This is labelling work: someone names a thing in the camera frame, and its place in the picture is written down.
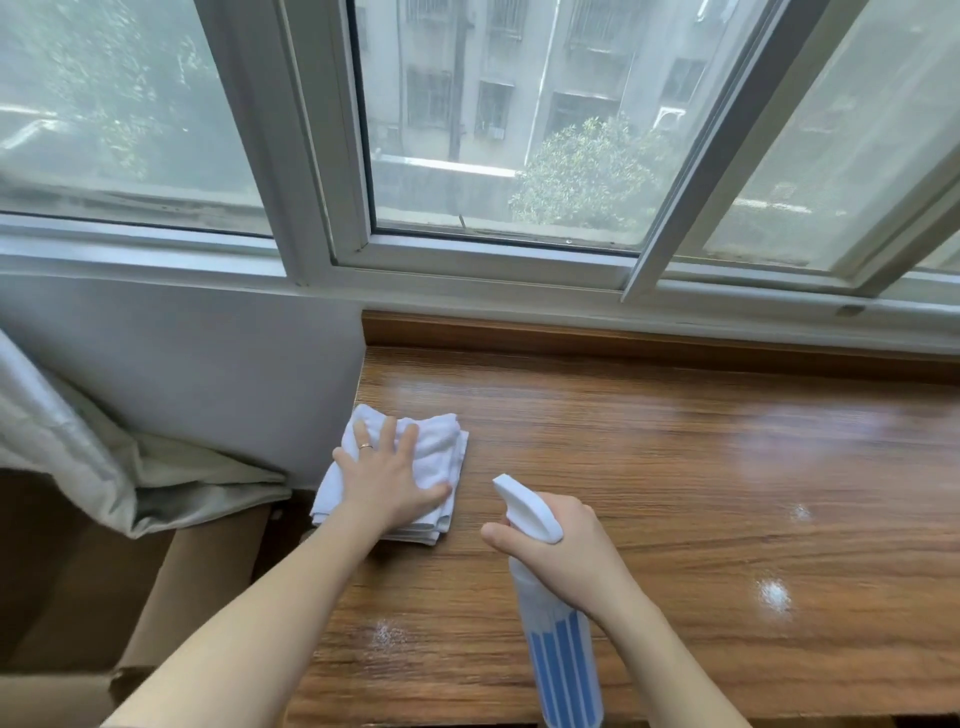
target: white towel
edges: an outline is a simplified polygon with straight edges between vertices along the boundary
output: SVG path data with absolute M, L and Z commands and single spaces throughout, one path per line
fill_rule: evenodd
M 359 445 L 353 436 L 353 423 L 357 419 L 364 421 L 367 432 L 370 434 L 370 444 L 379 449 L 380 429 L 387 418 L 386 415 L 366 404 L 357 405 L 350 416 L 341 441 L 343 449 L 354 459 L 360 454 Z M 450 528 L 453 500 L 457 494 L 457 483 L 460 481 L 464 455 L 467 453 L 469 433 L 460 429 L 460 423 L 457 422 L 457 416 L 454 414 L 439 415 L 428 420 L 411 420 L 405 417 L 396 423 L 397 442 L 403 430 L 411 424 L 420 427 L 420 435 L 414 448 L 414 480 L 417 485 L 421 488 L 429 488 L 431 485 L 446 481 L 452 489 L 450 497 L 438 508 L 413 523 L 394 529 L 383 538 L 388 541 L 409 541 L 432 546 L 437 543 L 440 534 L 446 533 Z M 313 508 L 310 509 L 313 523 L 316 525 L 323 523 L 333 509 L 340 504 L 343 496 L 344 476 L 340 466 L 332 463 L 317 491 Z

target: window glass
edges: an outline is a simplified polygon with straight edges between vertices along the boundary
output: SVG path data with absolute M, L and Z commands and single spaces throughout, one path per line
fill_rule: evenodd
M 376 230 L 627 252 L 765 6 L 372 3 L 354 17 Z
M 871 0 L 702 251 L 834 271 L 960 143 L 960 4 Z
M 933 253 L 928 255 L 918 270 L 960 273 L 960 232 L 955 232 Z
M 190 0 L 0 0 L 0 211 L 270 233 Z

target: building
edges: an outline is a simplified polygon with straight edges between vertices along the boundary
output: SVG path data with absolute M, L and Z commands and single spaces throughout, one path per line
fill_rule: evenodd
M 465 182 L 461 174 L 459 200 L 451 200 L 449 176 L 436 170 L 463 168 L 437 165 L 427 174 L 422 165 L 390 167 L 415 158 L 520 170 L 548 135 L 591 117 L 622 113 L 639 129 L 688 142 L 760 5 L 358 0 L 378 202 L 509 220 L 509 176 L 480 181 L 483 172 L 471 170 L 466 179 L 477 182 Z

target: utility pole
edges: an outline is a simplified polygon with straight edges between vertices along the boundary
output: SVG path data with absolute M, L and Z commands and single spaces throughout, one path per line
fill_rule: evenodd
M 450 89 L 450 147 L 446 158 L 460 161 L 460 127 L 464 112 L 464 65 L 467 55 L 468 0 L 454 0 L 453 86 Z

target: cardboard box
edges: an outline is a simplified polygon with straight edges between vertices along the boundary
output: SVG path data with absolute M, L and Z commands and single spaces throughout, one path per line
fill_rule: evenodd
M 132 541 L 0 471 L 0 728 L 99 725 L 247 588 L 269 514 Z

